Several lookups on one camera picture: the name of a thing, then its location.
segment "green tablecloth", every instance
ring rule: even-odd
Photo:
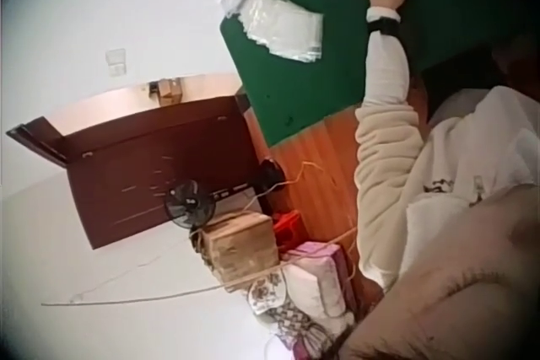
[[[364,96],[368,0],[290,0],[323,13],[322,59],[295,62],[248,40],[237,18],[221,33],[267,143],[272,146]],[[407,0],[406,46],[418,70],[524,29],[518,0]]]

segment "brown door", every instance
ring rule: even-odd
[[[68,165],[65,138],[45,117],[20,124],[9,130],[7,135],[61,168]]]

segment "brown box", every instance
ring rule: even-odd
[[[161,79],[158,82],[158,100],[160,106],[177,105],[182,102],[181,79]]]
[[[233,212],[203,228],[202,240],[215,276],[223,283],[264,271],[279,263],[272,219],[259,212]],[[252,281],[227,288],[249,287]]]

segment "black fan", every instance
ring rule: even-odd
[[[187,180],[165,197],[170,219],[179,227],[195,229],[205,225],[216,211],[216,199],[195,180]]]

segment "wooden cabinet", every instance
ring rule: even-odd
[[[143,111],[65,137],[41,117],[8,135],[64,163],[93,248],[166,222],[164,193],[183,180],[217,191],[257,174],[257,156],[234,97]]]

